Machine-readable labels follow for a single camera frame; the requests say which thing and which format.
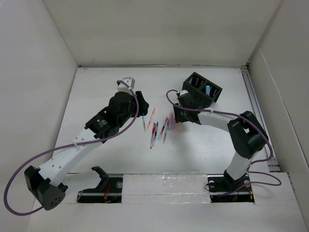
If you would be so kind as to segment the purple highlighter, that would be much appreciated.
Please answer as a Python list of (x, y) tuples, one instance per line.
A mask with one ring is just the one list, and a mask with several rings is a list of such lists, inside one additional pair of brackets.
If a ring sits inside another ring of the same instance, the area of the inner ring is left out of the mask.
[(173, 131), (174, 124), (175, 124), (174, 112), (170, 111), (169, 121), (168, 121), (168, 131)]

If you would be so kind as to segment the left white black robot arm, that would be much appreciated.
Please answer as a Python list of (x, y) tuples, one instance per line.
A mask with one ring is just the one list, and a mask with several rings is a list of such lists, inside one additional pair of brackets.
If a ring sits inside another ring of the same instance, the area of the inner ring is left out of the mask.
[(109, 105), (92, 117), (74, 139), (81, 145), (63, 149), (39, 167), (30, 166), (24, 171), (27, 188), (43, 209), (54, 209), (71, 193), (86, 189), (101, 192), (108, 188), (109, 175), (98, 166), (77, 175), (69, 172), (86, 155), (104, 144), (105, 138), (117, 134), (130, 118), (147, 115), (149, 104), (141, 91), (135, 94), (115, 93)]

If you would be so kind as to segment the pink clear pen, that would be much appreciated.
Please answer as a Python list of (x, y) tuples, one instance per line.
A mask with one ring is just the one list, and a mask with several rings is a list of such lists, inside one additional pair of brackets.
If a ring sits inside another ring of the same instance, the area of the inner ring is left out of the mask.
[(156, 110), (156, 107), (154, 107), (154, 109), (152, 110), (152, 113), (151, 113), (151, 115), (150, 115), (149, 122), (148, 122), (148, 125), (147, 125), (147, 131), (148, 131), (149, 128), (150, 128), (151, 122), (152, 122), (153, 117), (154, 117), (154, 114), (155, 114), (155, 110)]

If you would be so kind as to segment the orange highlighter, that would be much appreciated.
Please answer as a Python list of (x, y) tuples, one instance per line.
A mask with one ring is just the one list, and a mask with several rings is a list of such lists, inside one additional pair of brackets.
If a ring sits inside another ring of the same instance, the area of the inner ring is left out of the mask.
[(176, 124), (174, 125), (173, 131), (179, 131), (181, 125), (182, 125), (181, 123), (176, 123)]

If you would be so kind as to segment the green clear pen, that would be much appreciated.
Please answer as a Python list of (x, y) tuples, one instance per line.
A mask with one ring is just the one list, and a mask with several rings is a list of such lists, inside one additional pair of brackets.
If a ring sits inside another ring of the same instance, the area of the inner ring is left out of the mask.
[(146, 132), (145, 117), (142, 116), (143, 130)]

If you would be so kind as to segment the dark clear pen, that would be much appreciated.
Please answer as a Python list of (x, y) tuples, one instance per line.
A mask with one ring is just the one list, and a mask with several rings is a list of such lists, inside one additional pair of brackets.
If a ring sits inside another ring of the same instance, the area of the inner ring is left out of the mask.
[(164, 130), (163, 143), (165, 143), (166, 141), (168, 130), (169, 130), (169, 123), (166, 124), (165, 130)]

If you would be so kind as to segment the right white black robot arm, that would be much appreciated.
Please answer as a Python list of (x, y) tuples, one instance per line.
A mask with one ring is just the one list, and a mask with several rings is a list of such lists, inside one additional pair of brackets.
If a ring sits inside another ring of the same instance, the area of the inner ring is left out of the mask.
[(211, 192), (230, 192), (245, 181), (245, 176), (256, 154), (270, 145), (268, 136), (255, 115), (246, 111), (240, 115), (212, 110), (199, 105), (186, 90), (177, 93), (178, 103), (173, 105), (175, 122), (192, 122), (211, 126), (229, 133), (235, 154), (223, 177), (208, 180)]

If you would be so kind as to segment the red blue clear pen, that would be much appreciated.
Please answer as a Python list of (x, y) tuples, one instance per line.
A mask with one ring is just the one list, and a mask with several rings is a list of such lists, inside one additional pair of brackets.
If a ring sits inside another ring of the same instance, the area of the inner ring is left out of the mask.
[(161, 132), (160, 132), (159, 137), (158, 137), (159, 140), (161, 140), (161, 138), (162, 138), (163, 132), (164, 132), (164, 130), (165, 130), (165, 127), (166, 127), (168, 121), (169, 121), (169, 118), (166, 117), (166, 119), (165, 119), (165, 121), (164, 121), (164, 123), (163, 123), (162, 129), (161, 129)]

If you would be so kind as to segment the blue highlighter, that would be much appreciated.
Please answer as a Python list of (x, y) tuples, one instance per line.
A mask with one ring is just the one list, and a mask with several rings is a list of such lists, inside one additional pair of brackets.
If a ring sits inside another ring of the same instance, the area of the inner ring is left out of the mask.
[(205, 86), (205, 94), (209, 96), (209, 95), (210, 95), (210, 92), (211, 92), (211, 86), (206, 85), (206, 86)]

